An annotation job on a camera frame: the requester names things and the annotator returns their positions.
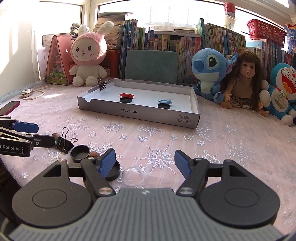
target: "snowflake tablecloth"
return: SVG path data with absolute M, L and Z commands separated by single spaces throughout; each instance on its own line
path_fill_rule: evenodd
M 250 110 L 226 110 L 198 98 L 201 118 L 196 129 L 79 110 L 77 96 L 88 87 L 49 85 L 42 97 L 24 101 L 11 116 L 39 125 L 40 134 L 62 133 L 77 138 L 102 154 L 114 148 L 121 170 L 137 166 L 144 174 L 138 188 L 171 187 L 184 181 L 175 166 L 174 153 L 180 149 L 190 157 L 211 163 L 235 160 L 270 186 L 281 199 L 276 227 L 283 233 L 296 226 L 296 128 Z M 55 148 L 34 148 L 28 158 L 1 156 L 7 169 L 23 186 L 59 158 L 71 162 Z M 219 178 L 210 178 L 209 184 Z M 113 181 L 116 191 L 125 184 Z

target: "white wall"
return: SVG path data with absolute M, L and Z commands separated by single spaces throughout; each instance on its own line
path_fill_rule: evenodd
M 0 4 L 0 96 L 37 78 L 33 66 L 32 23 L 38 0 L 4 0 Z

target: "red clip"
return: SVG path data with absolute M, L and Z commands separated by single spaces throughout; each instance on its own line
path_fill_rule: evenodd
M 122 94 L 119 94 L 121 97 L 128 97 L 128 98 L 131 98 L 133 99 L 133 95 L 131 94 L 125 94 L 125 93 L 122 93 Z

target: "brown hair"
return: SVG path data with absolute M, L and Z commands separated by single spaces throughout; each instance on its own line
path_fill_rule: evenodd
M 230 74 L 226 75 L 223 82 L 227 85 L 230 79 L 234 79 L 239 74 L 239 68 L 241 67 L 243 62 L 254 63 L 255 64 L 255 75 L 252 78 L 252 99 L 251 99 L 251 107 L 257 108 L 259 103 L 259 93 L 261 91 L 261 83 L 263 80 L 262 66 L 261 61 L 258 56 L 249 51 L 248 49 L 238 49 L 237 50 L 238 57 L 235 66 L 232 67 L 232 71 Z

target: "white cardboard box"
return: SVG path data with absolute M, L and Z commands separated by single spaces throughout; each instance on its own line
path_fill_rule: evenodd
M 132 102 L 121 103 L 121 93 L 133 94 Z M 157 107 L 160 99 L 172 99 L 170 110 Z M 96 86 L 79 95 L 78 106 L 82 110 L 189 128 L 196 128 L 200 119 L 192 87 L 142 80 L 109 80 L 102 91 Z

